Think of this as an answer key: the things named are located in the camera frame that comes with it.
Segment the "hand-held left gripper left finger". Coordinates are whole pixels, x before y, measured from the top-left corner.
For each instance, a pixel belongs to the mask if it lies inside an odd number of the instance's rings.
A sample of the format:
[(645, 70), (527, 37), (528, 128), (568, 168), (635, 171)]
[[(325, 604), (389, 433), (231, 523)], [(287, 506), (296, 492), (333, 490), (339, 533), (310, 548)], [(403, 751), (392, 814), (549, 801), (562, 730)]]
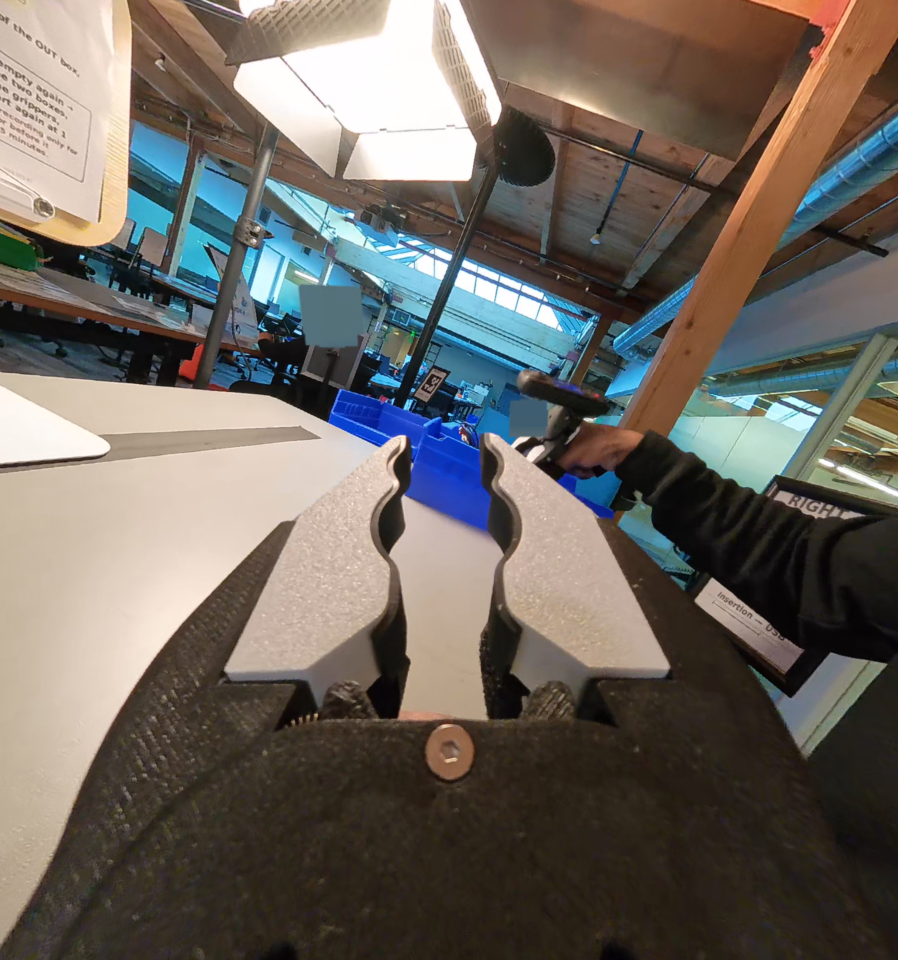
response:
[(227, 661), (230, 682), (400, 684), (406, 617), (392, 550), (411, 468), (409, 438), (392, 438), (296, 518)]

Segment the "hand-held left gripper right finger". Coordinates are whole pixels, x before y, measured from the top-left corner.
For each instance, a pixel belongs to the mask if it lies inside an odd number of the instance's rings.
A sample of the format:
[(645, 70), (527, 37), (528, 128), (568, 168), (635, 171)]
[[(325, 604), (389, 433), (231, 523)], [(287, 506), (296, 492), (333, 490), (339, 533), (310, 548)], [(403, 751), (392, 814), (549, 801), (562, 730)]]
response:
[(486, 650), (523, 685), (663, 679), (670, 663), (597, 515), (503, 438), (480, 438), (487, 529), (503, 551)]

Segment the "person's right forearm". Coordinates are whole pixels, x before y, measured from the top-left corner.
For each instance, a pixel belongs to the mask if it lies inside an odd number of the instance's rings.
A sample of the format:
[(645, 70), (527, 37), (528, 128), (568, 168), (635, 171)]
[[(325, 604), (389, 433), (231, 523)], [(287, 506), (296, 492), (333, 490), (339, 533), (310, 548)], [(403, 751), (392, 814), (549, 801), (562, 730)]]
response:
[(804, 513), (653, 431), (616, 474), (658, 532), (788, 642), (883, 664), (898, 654), (898, 515)]

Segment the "person's right hand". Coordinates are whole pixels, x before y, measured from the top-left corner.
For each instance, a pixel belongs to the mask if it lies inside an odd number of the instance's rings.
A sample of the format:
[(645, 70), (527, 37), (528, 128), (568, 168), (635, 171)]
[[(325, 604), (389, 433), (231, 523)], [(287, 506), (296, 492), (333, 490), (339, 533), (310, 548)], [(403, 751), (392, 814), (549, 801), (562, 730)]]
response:
[(556, 461), (579, 479), (612, 473), (640, 445), (642, 433), (619, 426), (583, 422)]

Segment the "blue storage bin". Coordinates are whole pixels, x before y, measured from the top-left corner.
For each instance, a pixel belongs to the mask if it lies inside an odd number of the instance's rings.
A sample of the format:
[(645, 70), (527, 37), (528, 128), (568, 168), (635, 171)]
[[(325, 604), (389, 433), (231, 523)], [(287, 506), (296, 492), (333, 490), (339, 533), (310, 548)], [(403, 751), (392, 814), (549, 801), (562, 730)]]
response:
[(413, 448), (407, 496), (444, 516), (488, 529), (491, 498), (482, 483), (479, 444), (461, 437), (456, 424), (436, 421)]
[(443, 435), (443, 422), (438, 417), (427, 419), (394, 403), (350, 390), (337, 391), (328, 423), (376, 447), (406, 436), (416, 450), (425, 437), (439, 439)]

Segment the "black labelled box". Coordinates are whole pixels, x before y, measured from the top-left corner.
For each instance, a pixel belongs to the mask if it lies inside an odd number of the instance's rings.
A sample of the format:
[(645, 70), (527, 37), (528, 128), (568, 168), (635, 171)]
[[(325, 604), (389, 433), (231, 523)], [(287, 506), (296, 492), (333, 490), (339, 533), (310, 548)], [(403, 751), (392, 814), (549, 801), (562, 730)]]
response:
[[(770, 480), (763, 495), (814, 519), (898, 517), (898, 506), (781, 475)], [(734, 593), (700, 571), (690, 579), (686, 593), (727, 630), (750, 668), (779, 697), (796, 696), (822, 666), (835, 663), (832, 656), (805, 651), (783, 637)]]

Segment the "metal pole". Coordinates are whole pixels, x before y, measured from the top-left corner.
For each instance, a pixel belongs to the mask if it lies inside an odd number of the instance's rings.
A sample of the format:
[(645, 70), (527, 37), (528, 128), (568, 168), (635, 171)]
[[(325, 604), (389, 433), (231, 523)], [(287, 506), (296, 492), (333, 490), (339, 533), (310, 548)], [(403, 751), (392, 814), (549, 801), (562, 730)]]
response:
[(257, 214), (275, 158), (278, 138), (278, 130), (272, 124), (265, 123), (255, 153), (255, 162), (250, 173), (244, 203), (235, 224), (227, 263), (220, 279), (213, 315), (192, 382), (194, 390), (205, 390), (210, 386), (218, 353), (226, 332), (227, 320), (234, 306), (237, 287), (243, 279), (243, 266), (248, 250), (258, 249), (264, 241), (264, 228), (258, 222)]

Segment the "person's dark clothing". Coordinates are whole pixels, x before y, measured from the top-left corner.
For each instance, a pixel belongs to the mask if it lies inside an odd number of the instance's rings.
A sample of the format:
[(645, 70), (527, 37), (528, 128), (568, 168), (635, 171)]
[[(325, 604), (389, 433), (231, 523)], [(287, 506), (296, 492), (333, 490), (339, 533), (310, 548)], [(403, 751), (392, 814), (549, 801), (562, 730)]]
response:
[(808, 764), (840, 865), (898, 958), (898, 654)]

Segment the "studio light panel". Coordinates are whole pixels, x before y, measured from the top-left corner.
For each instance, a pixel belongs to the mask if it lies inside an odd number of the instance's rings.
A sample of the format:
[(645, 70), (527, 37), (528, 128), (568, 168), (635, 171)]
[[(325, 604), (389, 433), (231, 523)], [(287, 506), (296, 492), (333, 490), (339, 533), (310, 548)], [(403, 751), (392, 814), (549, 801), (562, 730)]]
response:
[(457, 1), (239, 2), (234, 90), (327, 176), (462, 183), (502, 103)]

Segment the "wooden table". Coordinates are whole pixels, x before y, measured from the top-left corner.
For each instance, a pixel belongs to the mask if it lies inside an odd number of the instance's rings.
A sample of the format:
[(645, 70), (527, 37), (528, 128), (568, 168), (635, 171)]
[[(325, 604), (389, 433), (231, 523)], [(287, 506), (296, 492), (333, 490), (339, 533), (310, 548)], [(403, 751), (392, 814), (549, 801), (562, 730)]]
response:
[(128, 355), (126, 380), (174, 387), (205, 337), (179, 311), (56, 270), (0, 264), (0, 332)]

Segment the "printed instruction sheet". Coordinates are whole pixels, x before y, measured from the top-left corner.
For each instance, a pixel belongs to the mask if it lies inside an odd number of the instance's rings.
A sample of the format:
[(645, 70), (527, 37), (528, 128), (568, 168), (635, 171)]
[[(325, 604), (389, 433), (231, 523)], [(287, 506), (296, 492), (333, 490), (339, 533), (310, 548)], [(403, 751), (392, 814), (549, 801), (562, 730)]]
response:
[(116, 34), (114, 2), (0, 1), (0, 210), (103, 220)]

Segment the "wooden post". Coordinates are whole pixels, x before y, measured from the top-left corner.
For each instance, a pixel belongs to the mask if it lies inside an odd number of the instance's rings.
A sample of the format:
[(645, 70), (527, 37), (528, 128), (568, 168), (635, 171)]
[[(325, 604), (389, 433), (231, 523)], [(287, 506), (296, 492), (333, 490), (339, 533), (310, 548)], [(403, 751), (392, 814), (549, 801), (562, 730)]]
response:
[(846, 2), (654, 355), (620, 425), (668, 435), (731, 331), (833, 140), (898, 41), (898, 1)]

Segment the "silver ventilation duct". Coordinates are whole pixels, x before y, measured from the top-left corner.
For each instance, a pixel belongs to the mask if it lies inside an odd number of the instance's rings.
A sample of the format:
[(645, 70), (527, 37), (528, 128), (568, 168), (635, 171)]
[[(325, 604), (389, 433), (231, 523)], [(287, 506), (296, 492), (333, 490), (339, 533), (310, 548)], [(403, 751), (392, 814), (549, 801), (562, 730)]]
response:
[[(776, 249), (814, 231), (833, 214), (897, 173), (898, 108), (822, 170), (795, 210)], [(692, 276), (619, 334), (612, 342), (613, 351), (626, 360), (644, 355), (640, 345), (677, 317), (696, 280)]]

